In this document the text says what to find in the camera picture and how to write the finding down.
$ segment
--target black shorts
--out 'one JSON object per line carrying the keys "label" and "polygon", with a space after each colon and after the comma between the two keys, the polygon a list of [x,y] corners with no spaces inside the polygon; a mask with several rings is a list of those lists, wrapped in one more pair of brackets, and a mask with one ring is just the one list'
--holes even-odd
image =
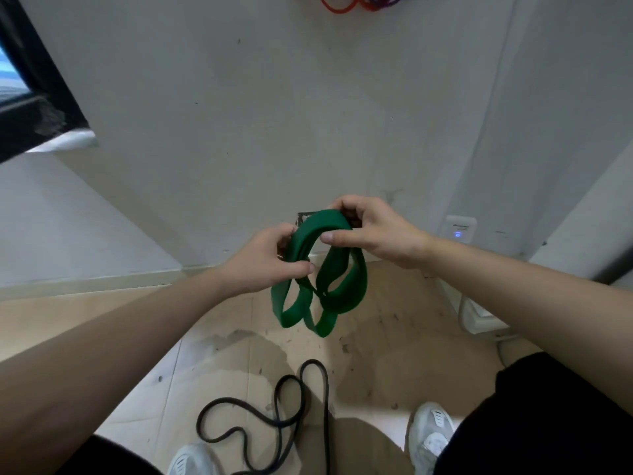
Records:
{"label": "black shorts", "polygon": [[[631,472],[633,417],[545,353],[497,374],[495,393],[460,424],[435,474]],[[58,471],[158,475],[125,448],[92,436]]]}

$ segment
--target forearm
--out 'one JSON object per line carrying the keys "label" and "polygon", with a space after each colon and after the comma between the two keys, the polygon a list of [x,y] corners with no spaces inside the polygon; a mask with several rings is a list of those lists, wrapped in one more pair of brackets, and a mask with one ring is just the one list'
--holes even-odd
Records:
{"label": "forearm", "polygon": [[0,464],[8,472],[54,472],[229,294],[211,269],[1,363]]}
{"label": "forearm", "polygon": [[425,270],[633,414],[633,293],[448,240],[425,242]]}

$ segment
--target green resistance band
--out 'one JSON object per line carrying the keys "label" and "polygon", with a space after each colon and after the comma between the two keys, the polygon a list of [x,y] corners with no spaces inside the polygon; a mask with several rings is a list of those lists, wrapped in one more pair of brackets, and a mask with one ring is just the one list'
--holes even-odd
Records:
{"label": "green resistance band", "polygon": [[[307,260],[312,245],[321,233],[331,230],[351,230],[349,222],[340,211],[328,209],[312,214],[292,235],[286,247],[284,261]],[[354,261],[352,268],[338,287],[328,291],[330,284],[347,270],[350,254]],[[316,288],[312,287],[307,277],[297,279],[299,295],[295,303],[286,311],[284,311],[284,302],[290,288],[290,280],[278,283],[271,288],[273,312],[283,328],[292,327],[303,319],[306,326],[314,333],[320,337],[328,336],[336,324],[336,318],[341,313],[355,308],[367,291],[367,266],[362,250],[331,247],[316,278]],[[310,312],[313,293],[319,297],[323,307],[323,314],[316,325]]]}

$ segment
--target hand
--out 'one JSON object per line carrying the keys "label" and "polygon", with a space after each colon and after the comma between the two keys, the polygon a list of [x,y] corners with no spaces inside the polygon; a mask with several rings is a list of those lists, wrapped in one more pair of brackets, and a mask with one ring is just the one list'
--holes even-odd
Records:
{"label": "hand", "polygon": [[281,223],[262,230],[220,265],[229,296],[257,292],[312,273],[315,266],[310,262],[288,263],[279,258],[296,229],[291,223]]}
{"label": "hand", "polygon": [[340,210],[355,230],[321,234],[332,246],[359,247],[399,267],[419,267],[432,237],[407,222],[380,198],[345,195],[328,208]]}

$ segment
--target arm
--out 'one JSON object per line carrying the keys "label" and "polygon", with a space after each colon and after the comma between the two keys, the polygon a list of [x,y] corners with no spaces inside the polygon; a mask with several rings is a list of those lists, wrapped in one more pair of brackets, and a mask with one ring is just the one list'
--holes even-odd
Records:
{"label": "arm", "polygon": [[296,229],[264,230],[224,265],[110,311],[0,364],[0,466],[53,473],[191,326],[225,299],[305,277],[278,257]]}
{"label": "arm", "polygon": [[438,239],[380,199],[344,196],[332,207],[362,228],[323,242],[435,273],[633,414],[633,293]]}

